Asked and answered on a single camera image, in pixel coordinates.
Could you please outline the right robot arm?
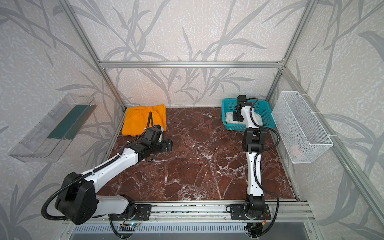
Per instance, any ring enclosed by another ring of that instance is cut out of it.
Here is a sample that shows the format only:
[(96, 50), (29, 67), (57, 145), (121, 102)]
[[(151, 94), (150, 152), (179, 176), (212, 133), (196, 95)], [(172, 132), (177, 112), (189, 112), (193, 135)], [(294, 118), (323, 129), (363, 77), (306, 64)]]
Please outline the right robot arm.
[(263, 213), (266, 207), (264, 191), (261, 184), (261, 151), (265, 145), (266, 131), (260, 127), (262, 118), (255, 113), (252, 106), (257, 98), (248, 99), (245, 95), (237, 97), (233, 120), (245, 124), (242, 148), (248, 161), (248, 187), (245, 200), (245, 214), (253, 219)]

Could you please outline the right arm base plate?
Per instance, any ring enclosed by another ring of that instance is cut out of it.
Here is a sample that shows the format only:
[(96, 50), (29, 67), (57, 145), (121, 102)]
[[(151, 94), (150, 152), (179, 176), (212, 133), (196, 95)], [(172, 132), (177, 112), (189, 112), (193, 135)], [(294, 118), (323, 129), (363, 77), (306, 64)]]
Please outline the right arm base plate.
[(231, 220), (271, 220), (271, 211), (268, 205), (262, 210), (251, 210), (245, 204), (230, 204), (226, 206), (226, 211), (231, 215)]

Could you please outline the orange drawstring shorts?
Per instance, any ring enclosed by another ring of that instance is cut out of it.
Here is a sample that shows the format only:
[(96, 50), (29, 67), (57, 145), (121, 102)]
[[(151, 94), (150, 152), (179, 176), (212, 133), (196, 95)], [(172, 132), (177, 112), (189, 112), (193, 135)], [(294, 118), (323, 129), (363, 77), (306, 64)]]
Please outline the orange drawstring shorts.
[(122, 128), (124, 136), (139, 136), (148, 124), (149, 113), (152, 113), (154, 125), (160, 125), (166, 130), (166, 107), (158, 105), (153, 107), (127, 108)]

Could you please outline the white garment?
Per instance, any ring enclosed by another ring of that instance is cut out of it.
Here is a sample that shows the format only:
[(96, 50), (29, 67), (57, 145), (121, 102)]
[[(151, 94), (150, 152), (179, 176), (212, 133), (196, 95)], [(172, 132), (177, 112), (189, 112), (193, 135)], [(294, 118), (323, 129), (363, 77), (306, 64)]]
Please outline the white garment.
[[(252, 115), (253, 115), (253, 118), (254, 118), (255, 122), (256, 122), (258, 125), (262, 126), (262, 125), (263, 125), (263, 121), (262, 121), (261, 116), (260, 116), (259, 114), (257, 114), (257, 113), (252, 113)], [(229, 124), (229, 125), (242, 125), (242, 126), (245, 126), (245, 125), (246, 125), (246, 122), (245, 122), (245, 121), (241, 121), (241, 122), (239, 122), (239, 121), (234, 121), (234, 120), (233, 120), (233, 112), (227, 112), (226, 115), (225, 115), (225, 117), (226, 117), (226, 118), (225, 118), (225, 122), (226, 122), (226, 124)]]

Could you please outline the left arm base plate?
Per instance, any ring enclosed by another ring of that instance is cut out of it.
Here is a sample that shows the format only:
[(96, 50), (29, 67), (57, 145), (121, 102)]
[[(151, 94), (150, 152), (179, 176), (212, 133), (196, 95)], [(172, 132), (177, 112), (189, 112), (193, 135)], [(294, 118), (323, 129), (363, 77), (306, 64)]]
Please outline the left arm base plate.
[(151, 215), (152, 205), (130, 204), (121, 214), (124, 220), (148, 221)]

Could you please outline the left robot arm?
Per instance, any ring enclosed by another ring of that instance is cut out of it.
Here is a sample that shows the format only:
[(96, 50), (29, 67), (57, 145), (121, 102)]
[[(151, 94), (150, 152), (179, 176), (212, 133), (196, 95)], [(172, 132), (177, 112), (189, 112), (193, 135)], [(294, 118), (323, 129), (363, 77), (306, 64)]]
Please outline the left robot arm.
[(105, 163), (82, 174), (68, 174), (61, 192), (54, 198), (55, 209), (76, 225), (104, 215), (123, 214), (130, 217), (134, 211), (133, 200), (125, 196), (99, 196), (98, 192), (124, 170), (149, 156), (171, 152), (172, 148), (173, 141), (164, 139), (158, 125), (148, 128), (140, 141), (126, 144)]

